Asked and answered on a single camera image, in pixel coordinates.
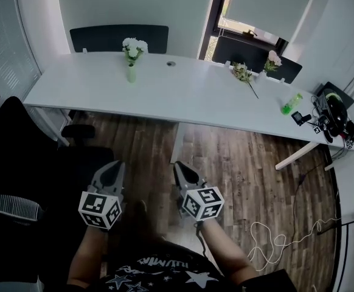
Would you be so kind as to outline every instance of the white cable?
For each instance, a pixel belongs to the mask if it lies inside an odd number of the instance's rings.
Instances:
[[[267,227],[267,225],[260,223],[259,221],[255,221],[255,222],[253,222],[253,224],[251,224],[251,226],[250,226],[250,234],[251,234],[251,237],[254,239],[255,245],[254,245],[254,247],[250,250],[250,252],[249,252],[249,254],[248,254],[248,258],[249,258],[249,256],[251,255],[251,252],[253,252],[253,255],[252,255],[251,259],[250,259],[250,262],[251,262],[251,261],[253,260],[254,256],[255,256],[255,251],[256,251],[256,250],[259,250],[259,251],[261,252],[263,258],[266,260],[266,264],[264,265],[264,267],[263,267],[262,269],[257,270],[257,271],[263,271],[263,270],[266,268],[266,266],[268,266],[268,264],[276,264],[276,263],[281,259],[282,253],[283,253],[284,249],[285,249],[287,246],[290,246],[290,245],[292,245],[293,243],[300,243],[300,242],[303,241],[305,238],[307,238],[307,237],[309,237],[310,235],[312,235],[313,229],[315,228],[316,225],[318,226],[318,232],[320,232],[320,231],[322,230],[322,225],[321,225],[320,222],[322,222],[323,224],[327,224],[329,221],[338,221],[338,220],[340,220],[340,218],[330,218],[330,219],[328,219],[327,221],[318,220],[318,221],[316,221],[315,224],[312,226],[311,232],[310,232],[308,235],[306,235],[306,236],[304,236],[303,238],[301,238],[301,240],[293,241],[293,242],[291,242],[291,243],[289,243],[289,244],[287,244],[287,245],[285,244],[285,243],[286,243],[286,236],[285,236],[284,234],[278,235],[276,238],[274,238],[274,241],[273,241],[273,240],[272,240],[272,233],[271,233],[270,228]],[[267,258],[266,255],[264,255],[262,249],[257,245],[257,239],[255,239],[255,237],[254,237],[253,234],[252,234],[252,227],[253,227],[253,225],[255,225],[255,224],[262,225],[263,227],[267,228],[267,230],[269,230],[270,244],[271,244],[271,246],[272,246],[272,254],[270,255],[269,258]],[[281,236],[284,237],[284,241],[283,241],[282,244],[278,244],[278,243],[276,242],[276,240],[277,240],[279,237],[281,237]],[[281,249],[281,253],[280,253],[279,258],[278,258],[275,262],[271,262],[271,259],[272,259],[273,254],[274,254],[274,246],[281,246],[282,249]]]

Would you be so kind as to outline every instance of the small plant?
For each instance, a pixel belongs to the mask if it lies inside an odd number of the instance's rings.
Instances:
[[[275,53],[273,50],[269,52],[268,59],[263,67],[263,70],[268,71],[276,71],[279,66],[281,66],[281,58]]]
[[[243,63],[232,63],[234,67],[234,75],[242,82],[250,84],[252,80],[252,73],[248,71],[247,66]]]
[[[147,43],[135,38],[125,38],[123,40],[123,52],[130,66],[134,66],[135,61],[143,54],[148,53]]]

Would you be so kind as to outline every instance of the chair backrest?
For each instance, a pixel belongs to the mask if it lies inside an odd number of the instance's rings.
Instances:
[[[260,47],[220,36],[212,60],[217,63],[225,63],[226,61],[245,63],[249,70],[261,72],[268,55],[269,51]],[[281,57],[281,61],[282,65],[276,71],[268,72],[268,77],[278,80],[284,78],[286,83],[292,83],[302,66],[285,57]]]
[[[0,194],[32,200],[44,209],[57,185],[51,178],[57,148],[21,101],[9,97],[0,107]]]
[[[169,28],[158,25],[106,25],[70,30],[74,50],[82,52],[120,52],[125,38],[146,41],[149,53],[165,54]]]

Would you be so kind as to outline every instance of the chair armrest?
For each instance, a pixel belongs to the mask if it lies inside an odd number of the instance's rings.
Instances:
[[[61,135],[63,137],[73,137],[74,139],[91,139],[95,136],[93,125],[73,124],[63,128]]]

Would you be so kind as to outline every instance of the window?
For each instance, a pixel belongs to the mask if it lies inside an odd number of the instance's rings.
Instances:
[[[288,44],[283,38],[290,39],[307,3],[308,0],[213,0],[199,58],[211,60],[220,35],[281,55]]]

